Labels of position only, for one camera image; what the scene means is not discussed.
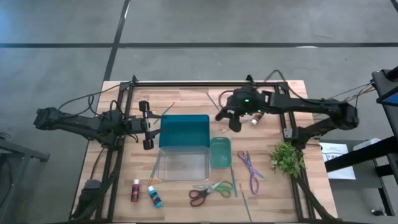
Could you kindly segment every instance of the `concrete floor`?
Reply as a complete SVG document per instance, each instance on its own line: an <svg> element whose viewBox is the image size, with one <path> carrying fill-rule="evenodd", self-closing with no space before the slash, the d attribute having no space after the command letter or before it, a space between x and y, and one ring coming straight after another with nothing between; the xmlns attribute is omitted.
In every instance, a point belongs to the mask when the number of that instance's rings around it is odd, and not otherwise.
<svg viewBox="0 0 398 224"><path fill-rule="evenodd" d="M0 43L111 43L123 2L0 1ZM397 42L397 21L388 0L135 0L121 42ZM36 130L35 111L100 90L110 52L0 49L0 131L18 144L51 153L46 164L32 160L14 210L16 222L67 220L87 141L65 131ZM309 97L319 98L367 83L371 72L397 66L397 58L398 48L119 49L111 80L133 74L140 80L242 80L247 74L262 79L280 69L287 79L304 80ZM332 131L324 139L389 137L376 98L372 92L359 99L358 128ZM85 106L86 101L77 101L64 110ZM386 182L393 203L398 202L395 181ZM344 220L398 221L369 214L382 206L377 190L332 190Z"/></svg>

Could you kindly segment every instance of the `red paint bottle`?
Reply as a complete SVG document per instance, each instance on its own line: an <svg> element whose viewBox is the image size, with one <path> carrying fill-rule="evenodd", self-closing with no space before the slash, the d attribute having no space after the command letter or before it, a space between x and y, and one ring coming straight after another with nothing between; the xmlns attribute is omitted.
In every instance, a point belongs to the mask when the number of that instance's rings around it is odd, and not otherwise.
<svg viewBox="0 0 398 224"><path fill-rule="evenodd" d="M139 180L134 180L131 191L131 202L138 202Z"/></svg>

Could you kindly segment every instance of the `clear plastic container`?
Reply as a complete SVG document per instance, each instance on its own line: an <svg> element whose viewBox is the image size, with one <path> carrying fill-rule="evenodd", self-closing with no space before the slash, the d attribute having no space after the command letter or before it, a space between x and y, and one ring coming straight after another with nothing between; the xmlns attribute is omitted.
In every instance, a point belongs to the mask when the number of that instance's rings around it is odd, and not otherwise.
<svg viewBox="0 0 398 224"><path fill-rule="evenodd" d="M207 180L210 176L210 149L205 146L160 148L157 176L161 181Z"/></svg>

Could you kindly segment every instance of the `green plant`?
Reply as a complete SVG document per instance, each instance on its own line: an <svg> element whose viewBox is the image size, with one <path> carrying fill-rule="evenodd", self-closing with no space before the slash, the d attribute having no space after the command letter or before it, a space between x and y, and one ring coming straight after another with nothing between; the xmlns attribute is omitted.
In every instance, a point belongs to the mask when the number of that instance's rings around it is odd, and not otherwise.
<svg viewBox="0 0 398 224"><path fill-rule="evenodd" d="M303 153L296 150L290 142L283 142L275 147L275 151L269 154L273 171L279 168L283 174L293 175L297 178L300 175L300 168L304 166Z"/></svg>

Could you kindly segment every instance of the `wooden table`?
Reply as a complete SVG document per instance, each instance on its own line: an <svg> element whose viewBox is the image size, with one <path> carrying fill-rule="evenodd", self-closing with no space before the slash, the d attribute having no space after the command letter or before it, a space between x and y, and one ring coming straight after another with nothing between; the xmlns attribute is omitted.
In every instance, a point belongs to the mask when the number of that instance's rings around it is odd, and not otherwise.
<svg viewBox="0 0 398 224"><path fill-rule="evenodd" d="M119 84L120 82L104 82L103 90ZM289 81L290 87L299 95L307 97L304 82ZM208 98L207 94L217 102L218 95L224 90L232 90L232 87L134 87L131 114L140 116L138 102L147 100L155 114L161 114L171 102L175 102L167 114L208 114L210 116L211 137L226 136L231 139L233 151L233 169L236 183L242 184L248 201L251 216L254 222L293 222L297 221L292 198L290 179L279 171L270 170L269 153L274 150L277 143L282 142L280 119L278 115L265 114L260 122L253 126L250 116L242 126L242 131L234 133L228 131L228 121L214 120L218 110ZM109 110L111 100L115 100L118 89L103 93L100 96L98 112ZM313 123L309 113L294 113L297 126L308 126ZM160 122L153 125L157 129ZM238 191L238 197L223 198L218 192L212 193L206 199L204 205L191 207L188 197L189 190L194 184L215 183L221 179L231 180L230 169L212 169L209 181L198 182L161 182L155 175L152 185L158 191L164 205L155 208L147 194L147 183L159 152L159 135L154 139L155 148L145 151L142 148L143 136L138 135L140 142L136 144L132 138L127 138L124 146L123 163L121 166L118 193L114 208L114 222L248 222L248 215L243 198ZM260 190L253 195L249 188L249 172L243 161L238 157L238 151L249 151L253 167L261 172L266 179L260 180ZM78 202L80 190L87 179L90 178L93 164L101 151L101 146L96 141L90 141L86 153L83 171L80 177L75 206ZM307 168L308 181L311 191L320 203L333 216L337 216L335 203L331 193L328 176L318 146L307 146L304 150L304 161ZM106 153L99 160L94 179L101 180ZM134 179L139 179L140 197L138 203L130 202L131 187ZM304 214L306 206L303 193L300 192ZM110 190L105 201L103 216L108 211Z"/></svg>

